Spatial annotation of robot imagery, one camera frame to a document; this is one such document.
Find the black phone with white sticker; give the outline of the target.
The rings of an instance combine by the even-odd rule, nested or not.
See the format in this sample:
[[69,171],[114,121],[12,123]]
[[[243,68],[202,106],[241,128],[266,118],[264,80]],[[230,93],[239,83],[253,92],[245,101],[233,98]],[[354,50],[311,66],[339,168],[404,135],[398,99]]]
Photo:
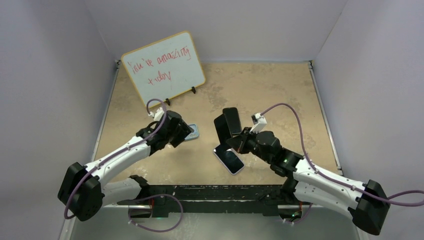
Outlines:
[[221,145],[226,145],[227,140],[232,138],[226,117],[224,114],[219,115],[213,120],[214,127]]

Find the light blue phone case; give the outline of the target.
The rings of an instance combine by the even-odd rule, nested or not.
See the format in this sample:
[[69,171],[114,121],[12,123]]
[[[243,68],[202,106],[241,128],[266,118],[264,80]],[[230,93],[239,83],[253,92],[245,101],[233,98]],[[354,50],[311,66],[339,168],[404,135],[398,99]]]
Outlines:
[[197,139],[200,136],[198,126],[194,123],[191,123],[188,126],[191,128],[191,133],[186,136],[184,141],[191,141]]

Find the black phone case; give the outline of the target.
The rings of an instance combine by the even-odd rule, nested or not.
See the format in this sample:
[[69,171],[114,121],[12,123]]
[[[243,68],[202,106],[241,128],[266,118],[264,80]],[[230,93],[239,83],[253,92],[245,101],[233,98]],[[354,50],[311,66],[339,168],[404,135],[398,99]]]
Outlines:
[[238,109],[236,107],[226,107],[222,109],[222,113],[225,116],[231,135],[240,134],[242,132],[242,126]]

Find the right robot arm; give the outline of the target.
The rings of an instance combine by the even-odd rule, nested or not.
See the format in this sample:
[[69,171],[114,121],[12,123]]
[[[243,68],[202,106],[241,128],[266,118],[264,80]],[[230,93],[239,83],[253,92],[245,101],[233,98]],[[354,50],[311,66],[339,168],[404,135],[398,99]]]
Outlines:
[[226,143],[239,154],[255,155],[277,175],[286,178],[280,191],[284,202],[313,203],[346,216],[368,234],[381,233],[390,204],[369,196],[388,198],[378,182],[352,180],[309,164],[304,156],[282,147],[271,131],[251,133],[247,127]]

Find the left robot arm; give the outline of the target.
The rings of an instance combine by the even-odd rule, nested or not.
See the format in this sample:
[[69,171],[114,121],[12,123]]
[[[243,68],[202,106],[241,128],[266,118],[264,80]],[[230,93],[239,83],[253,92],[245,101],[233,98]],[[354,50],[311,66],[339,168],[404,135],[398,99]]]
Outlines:
[[57,194],[65,205],[65,219],[89,220],[101,207],[121,200],[132,200],[138,205],[146,203],[149,191],[135,177],[116,183],[111,180],[168,144],[176,148],[192,132],[180,114],[159,110],[154,114],[153,122],[141,128],[120,148],[85,165],[79,162],[70,165]]

